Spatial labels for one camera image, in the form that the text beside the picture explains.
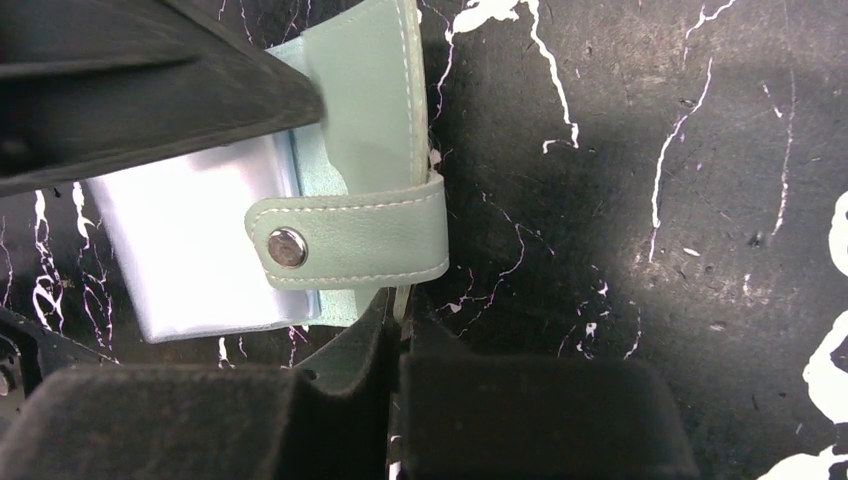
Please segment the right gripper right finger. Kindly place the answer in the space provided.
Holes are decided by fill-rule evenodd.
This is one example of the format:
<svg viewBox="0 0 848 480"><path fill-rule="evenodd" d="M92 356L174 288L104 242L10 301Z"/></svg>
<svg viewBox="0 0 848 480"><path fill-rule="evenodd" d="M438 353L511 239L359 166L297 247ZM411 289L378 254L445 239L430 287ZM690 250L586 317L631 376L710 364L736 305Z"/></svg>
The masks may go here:
<svg viewBox="0 0 848 480"><path fill-rule="evenodd" d="M696 479L670 389L629 360L483 355L422 292L404 310L403 479Z"/></svg>

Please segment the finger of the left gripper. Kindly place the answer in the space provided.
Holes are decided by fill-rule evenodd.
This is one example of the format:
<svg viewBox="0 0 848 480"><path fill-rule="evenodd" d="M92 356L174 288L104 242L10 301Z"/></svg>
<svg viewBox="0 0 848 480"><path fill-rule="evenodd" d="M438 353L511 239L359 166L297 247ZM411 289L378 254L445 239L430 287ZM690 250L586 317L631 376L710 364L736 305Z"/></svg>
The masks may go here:
<svg viewBox="0 0 848 480"><path fill-rule="evenodd" d="M1 193L318 122L302 73L189 1L1 5Z"/></svg>

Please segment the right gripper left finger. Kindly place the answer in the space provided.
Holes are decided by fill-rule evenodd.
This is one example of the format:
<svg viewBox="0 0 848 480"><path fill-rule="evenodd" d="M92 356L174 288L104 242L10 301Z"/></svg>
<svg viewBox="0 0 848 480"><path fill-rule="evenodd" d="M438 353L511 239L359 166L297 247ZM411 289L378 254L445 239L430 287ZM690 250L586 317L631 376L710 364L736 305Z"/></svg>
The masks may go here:
<svg viewBox="0 0 848 480"><path fill-rule="evenodd" d="M381 479L395 295L292 368L79 366L1 441L5 479Z"/></svg>

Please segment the mint green card holder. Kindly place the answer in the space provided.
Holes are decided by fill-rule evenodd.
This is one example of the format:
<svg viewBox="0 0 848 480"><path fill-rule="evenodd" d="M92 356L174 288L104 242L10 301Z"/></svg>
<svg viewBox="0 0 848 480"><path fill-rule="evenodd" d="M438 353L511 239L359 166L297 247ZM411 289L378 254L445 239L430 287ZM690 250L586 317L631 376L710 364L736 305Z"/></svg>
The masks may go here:
<svg viewBox="0 0 848 480"><path fill-rule="evenodd" d="M346 327L448 268L416 4L364 1L269 53L316 83L319 123L87 183L150 343Z"/></svg>

